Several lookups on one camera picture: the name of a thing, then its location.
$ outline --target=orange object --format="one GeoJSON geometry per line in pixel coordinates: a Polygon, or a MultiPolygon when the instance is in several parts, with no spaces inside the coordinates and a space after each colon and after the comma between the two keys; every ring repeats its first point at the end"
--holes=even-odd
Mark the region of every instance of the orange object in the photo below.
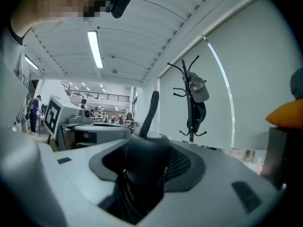
{"type": "Polygon", "coordinates": [[[266,120],[279,127],[303,130],[303,99],[282,105],[267,116],[266,120]]]}

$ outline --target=person with backpack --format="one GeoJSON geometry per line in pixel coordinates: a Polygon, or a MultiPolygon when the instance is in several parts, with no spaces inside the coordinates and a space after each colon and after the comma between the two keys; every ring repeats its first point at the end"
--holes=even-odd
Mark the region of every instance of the person with backpack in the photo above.
{"type": "Polygon", "coordinates": [[[39,110],[39,101],[41,100],[41,96],[38,95],[36,99],[34,99],[31,102],[30,105],[30,113],[29,113],[29,118],[30,118],[30,130],[32,132],[32,135],[39,135],[38,133],[36,133],[36,124],[37,124],[37,116],[40,113],[39,110]]]}

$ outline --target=machine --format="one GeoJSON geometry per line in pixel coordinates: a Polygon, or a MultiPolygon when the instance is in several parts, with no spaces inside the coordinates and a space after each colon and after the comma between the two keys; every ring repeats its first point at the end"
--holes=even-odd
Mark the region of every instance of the machine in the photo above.
{"type": "Polygon", "coordinates": [[[119,139],[128,139],[132,129],[92,121],[89,110],[52,96],[45,114],[44,126],[54,138],[59,151],[66,150],[66,131],[73,131],[77,148],[93,146],[119,139]]]}
{"type": "Polygon", "coordinates": [[[222,152],[148,132],[158,99],[154,92],[139,133],[74,150],[53,153],[1,128],[0,179],[28,220],[69,227],[256,225],[276,203],[276,188],[222,152]]]}

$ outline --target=gray device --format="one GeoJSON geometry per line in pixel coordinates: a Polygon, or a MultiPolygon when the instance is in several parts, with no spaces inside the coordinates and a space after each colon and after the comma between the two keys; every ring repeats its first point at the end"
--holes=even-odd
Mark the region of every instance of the gray device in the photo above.
{"type": "Polygon", "coordinates": [[[60,131],[59,125],[68,122],[71,115],[79,115],[82,118],[80,121],[84,121],[85,117],[80,112],[82,110],[79,107],[52,96],[47,106],[44,126],[51,136],[56,139],[60,131]]]}
{"type": "Polygon", "coordinates": [[[70,124],[86,123],[86,122],[92,122],[92,118],[90,116],[89,110],[87,109],[80,109],[79,115],[71,115],[68,118],[68,123],[70,124]]]}
{"type": "MultiPolygon", "coordinates": [[[[37,146],[29,136],[12,129],[1,128],[0,136],[3,142],[0,180],[34,223],[67,227],[133,226],[98,206],[112,194],[115,183],[101,180],[89,168],[94,155],[120,148],[128,140],[53,153],[49,146],[37,146]],[[58,160],[64,158],[70,160],[59,164],[58,160]]],[[[274,186],[239,160],[188,143],[172,143],[202,158],[205,165],[202,179],[188,191],[165,192],[158,205],[136,226],[253,226],[275,204],[279,195],[274,186]],[[245,183],[246,188],[237,188],[235,183],[245,183]],[[250,198],[243,195],[248,189],[258,199],[253,209],[250,198]]]]}
{"type": "Polygon", "coordinates": [[[108,123],[91,123],[75,126],[76,146],[78,148],[107,143],[113,140],[129,139],[132,128],[108,123]]]}

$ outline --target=hat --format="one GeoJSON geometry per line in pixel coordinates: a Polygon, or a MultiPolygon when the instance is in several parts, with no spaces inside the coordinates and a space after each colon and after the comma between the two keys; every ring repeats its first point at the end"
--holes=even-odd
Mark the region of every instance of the hat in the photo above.
{"type": "Polygon", "coordinates": [[[194,122],[195,130],[194,130],[194,132],[197,133],[198,130],[199,130],[200,124],[202,123],[202,121],[206,117],[206,107],[205,107],[205,104],[203,102],[198,103],[198,104],[196,104],[194,102],[194,114],[195,114],[195,122],[194,122]]]}
{"type": "MultiPolygon", "coordinates": [[[[190,71],[187,71],[187,78],[191,95],[196,103],[201,103],[209,99],[209,94],[202,78],[190,71]]],[[[183,74],[182,79],[186,83],[185,74],[183,74]]]]}
{"type": "Polygon", "coordinates": [[[303,98],[303,68],[298,69],[290,79],[290,91],[295,99],[303,98]]]}

